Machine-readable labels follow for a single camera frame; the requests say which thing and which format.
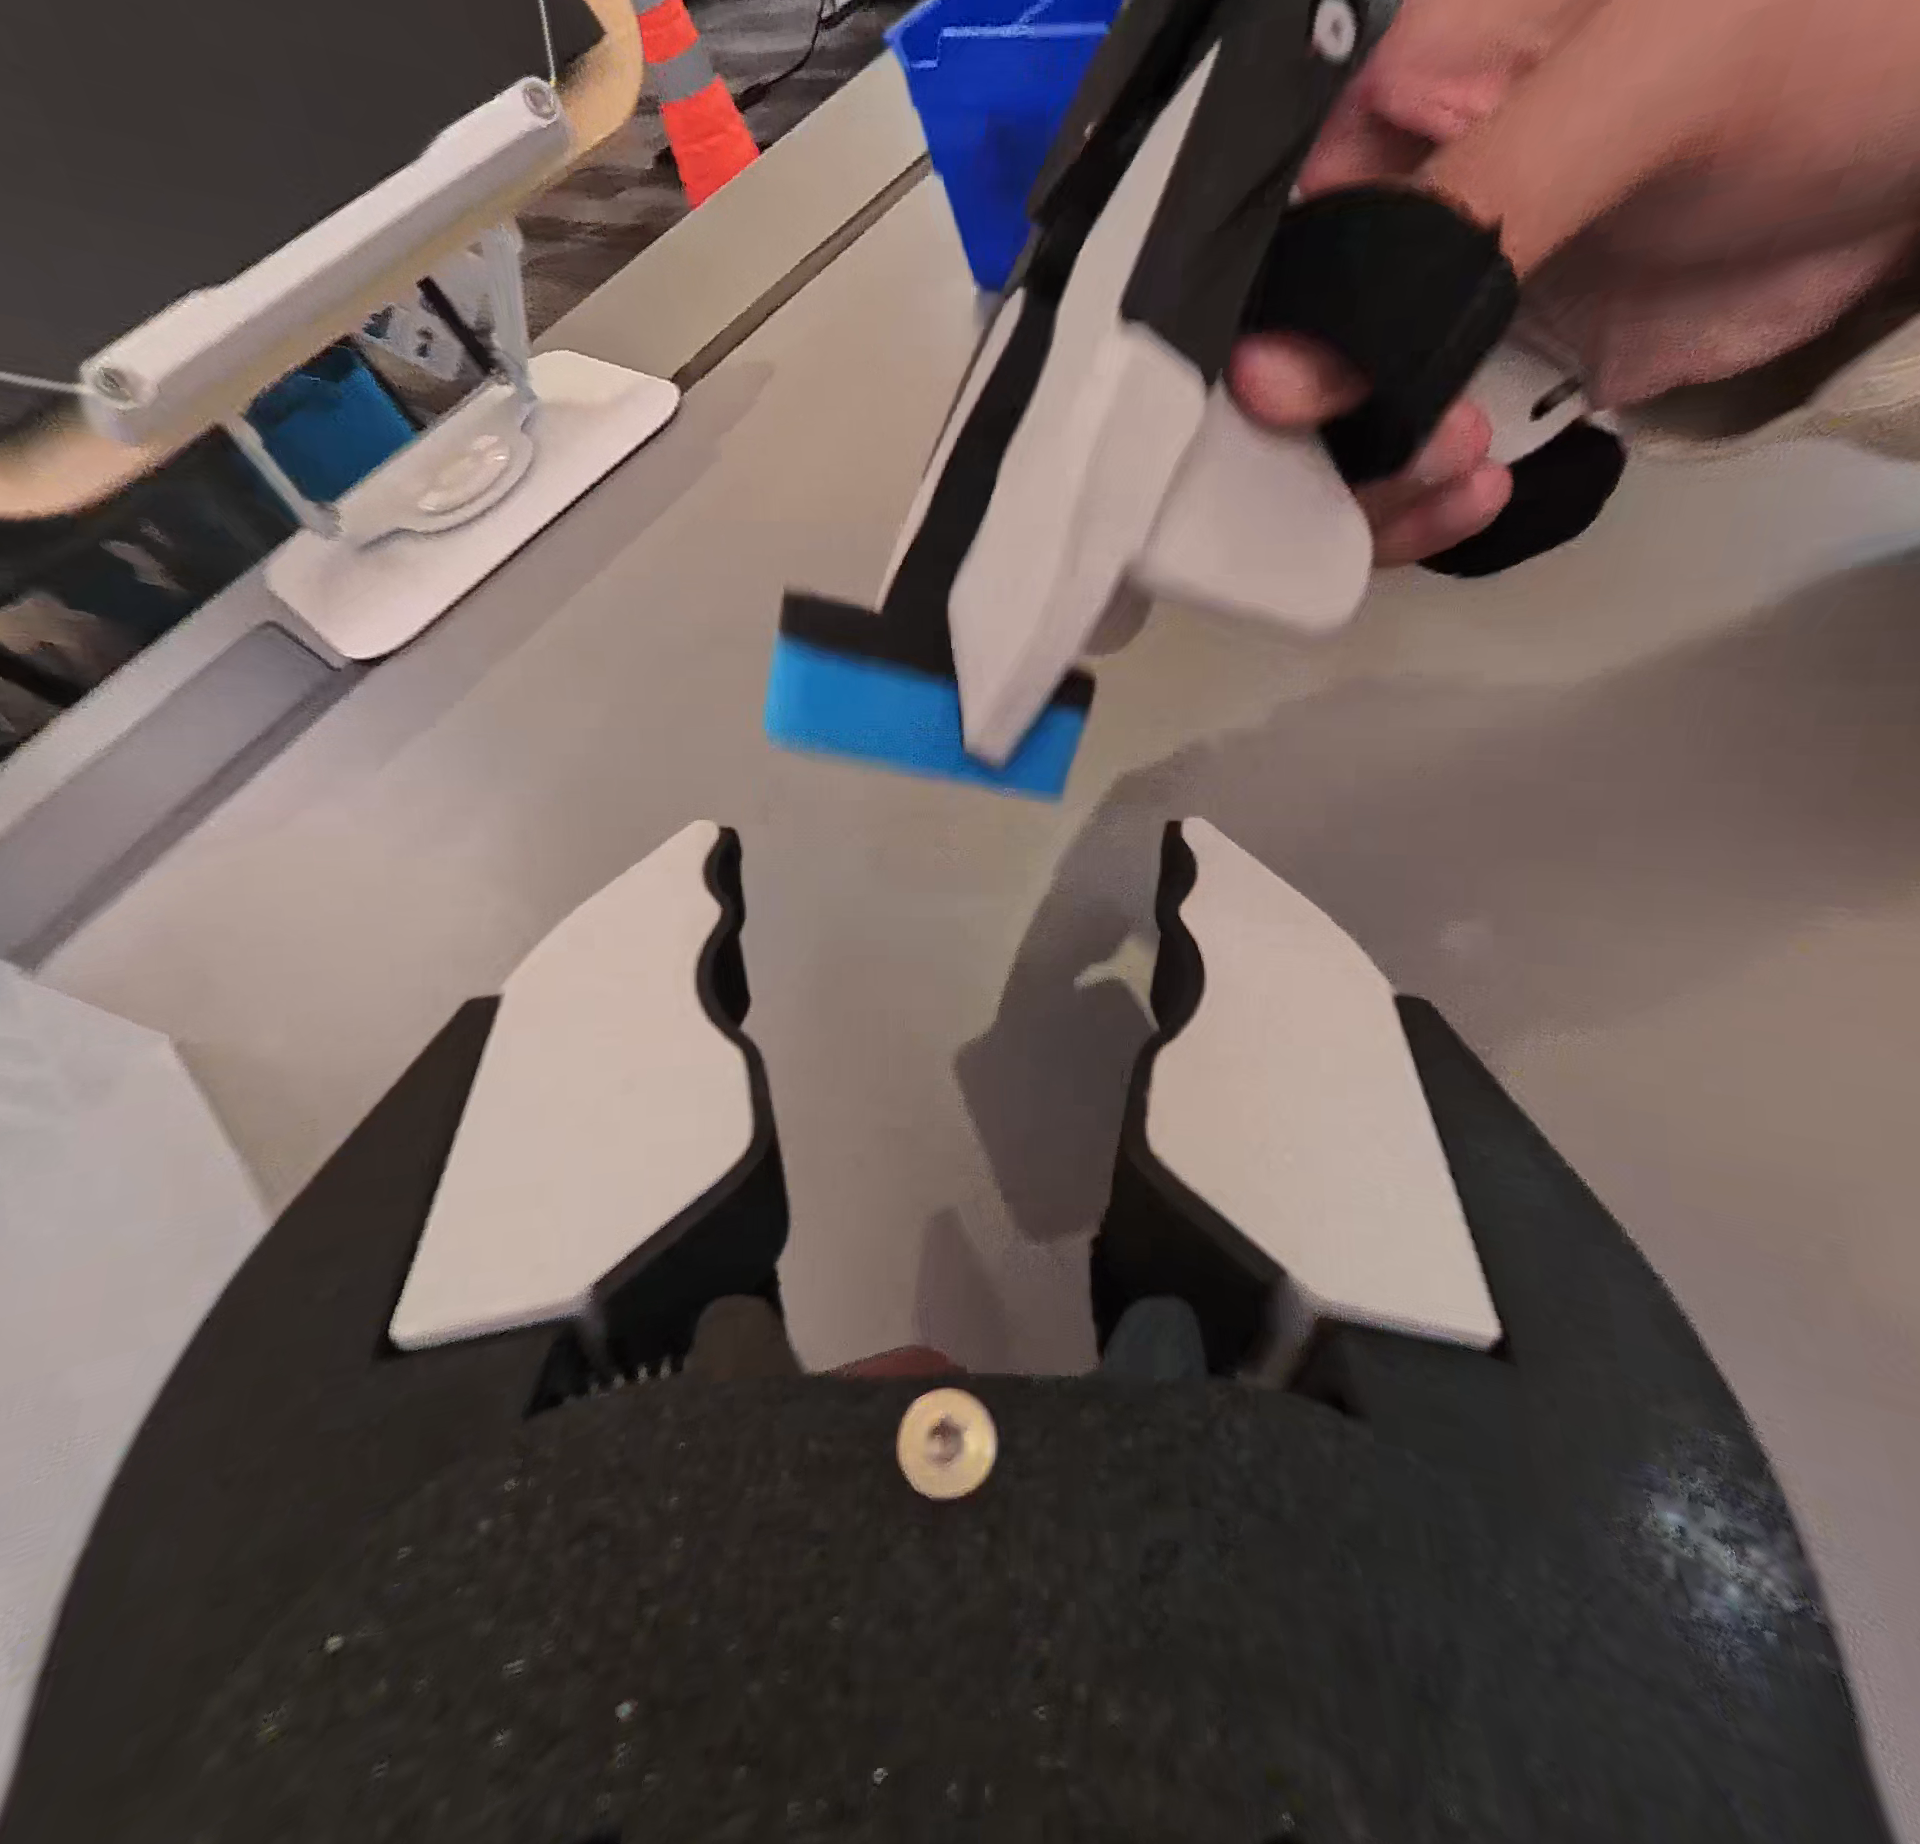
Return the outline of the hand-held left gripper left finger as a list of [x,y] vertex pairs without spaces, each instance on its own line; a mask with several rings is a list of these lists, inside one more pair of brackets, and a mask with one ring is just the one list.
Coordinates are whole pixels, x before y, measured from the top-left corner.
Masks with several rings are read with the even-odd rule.
[[390,1318],[402,1352],[572,1323],[681,1352],[768,1294],[784,1169],[733,827],[694,819],[506,976]]

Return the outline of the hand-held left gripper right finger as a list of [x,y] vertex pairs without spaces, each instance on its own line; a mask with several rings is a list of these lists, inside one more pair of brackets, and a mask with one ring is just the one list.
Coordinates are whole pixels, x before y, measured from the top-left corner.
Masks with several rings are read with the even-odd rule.
[[1164,823],[1149,1035],[1114,1154],[1114,1342],[1287,1382],[1333,1330],[1504,1325],[1385,976],[1212,822]]

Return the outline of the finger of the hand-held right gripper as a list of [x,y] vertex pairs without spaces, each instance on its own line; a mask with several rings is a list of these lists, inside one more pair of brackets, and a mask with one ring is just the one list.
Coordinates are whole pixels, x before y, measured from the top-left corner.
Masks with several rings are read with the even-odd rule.
[[967,754],[1007,765],[1077,667],[1198,432],[1209,381],[1122,315],[1212,77],[1174,92],[1075,250],[1034,392],[948,597]]
[[948,597],[1038,389],[1055,312],[1052,297],[1014,286],[973,345],[879,591],[883,630],[904,645],[948,643]]

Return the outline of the blue black sponge block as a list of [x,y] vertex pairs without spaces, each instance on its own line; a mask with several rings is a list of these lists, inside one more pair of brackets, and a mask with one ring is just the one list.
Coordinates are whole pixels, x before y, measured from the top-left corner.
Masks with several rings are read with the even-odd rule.
[[1012,755],[982,760],[964,742],[944,616],[790,589],[762,721],[787,751],[1050,802],[1066,790],[1093,691],[1087,671],[1070,671]]

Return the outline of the blue storage bin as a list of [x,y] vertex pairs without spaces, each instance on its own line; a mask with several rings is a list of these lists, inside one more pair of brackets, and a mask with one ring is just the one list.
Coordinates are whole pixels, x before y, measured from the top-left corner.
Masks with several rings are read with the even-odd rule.
[[918,0],[887,32],[972,282],[999,291],[1028,199],[1124,0]]

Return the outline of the person's right forearm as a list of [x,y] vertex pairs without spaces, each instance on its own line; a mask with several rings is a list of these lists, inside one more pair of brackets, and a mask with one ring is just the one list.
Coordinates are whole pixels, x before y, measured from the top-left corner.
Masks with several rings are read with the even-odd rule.
[[1628,446],[1661,461],[1715,461],[1829,442],[1917,459],[1917,294],[1879,291],[1807,343],[1750,369],[1669,389],[1621,415]]

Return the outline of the grey desk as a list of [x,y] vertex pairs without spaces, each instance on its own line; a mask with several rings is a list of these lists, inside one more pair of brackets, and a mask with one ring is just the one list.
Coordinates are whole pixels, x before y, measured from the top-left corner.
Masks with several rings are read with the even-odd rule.
[[1061,804],[772,750],[784,584],[864,589],[973,338],[870,68],[550,335],[676,420],[35,959],[168,1035],[270,1217],[453,1005],[687,819],[745,856],[808,1362],[1066,1370],[1158,825],[1427,995],[1618,1212],[1776,1453],[1915,1781],[1915,473],[1650,464],[1562,556],[1287,648],[1176,611]]

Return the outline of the person's right hand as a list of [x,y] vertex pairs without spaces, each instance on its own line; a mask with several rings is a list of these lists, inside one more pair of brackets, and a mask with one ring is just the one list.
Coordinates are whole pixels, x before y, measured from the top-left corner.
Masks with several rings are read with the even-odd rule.
[[1403,0],[1299,177],[1492,230],[1598,413],[1915,288],[1917,0]]

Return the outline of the orange traffic cone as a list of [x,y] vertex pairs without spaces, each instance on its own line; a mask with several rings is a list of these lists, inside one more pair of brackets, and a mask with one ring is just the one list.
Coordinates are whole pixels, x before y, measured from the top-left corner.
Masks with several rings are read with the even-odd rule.
[[635,13],[643,77],[684,202],[699,207],[756,163],[756,137],[725,80],[714,69],[687,3],[628,1]]

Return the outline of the blue bag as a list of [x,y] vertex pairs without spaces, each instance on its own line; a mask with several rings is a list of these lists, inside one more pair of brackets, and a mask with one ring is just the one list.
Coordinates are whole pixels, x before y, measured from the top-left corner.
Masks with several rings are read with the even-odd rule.
[[311,502],[335,502],[419,433],[416,415],[352,340],[260,392],[246,421]]

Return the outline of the wood-framed black panel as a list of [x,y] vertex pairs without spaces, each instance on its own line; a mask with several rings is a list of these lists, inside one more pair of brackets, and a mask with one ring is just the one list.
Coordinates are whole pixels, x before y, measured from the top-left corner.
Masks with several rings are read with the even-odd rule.
[[641,77],[630,0],[1,0],[4,524],[242,412]]

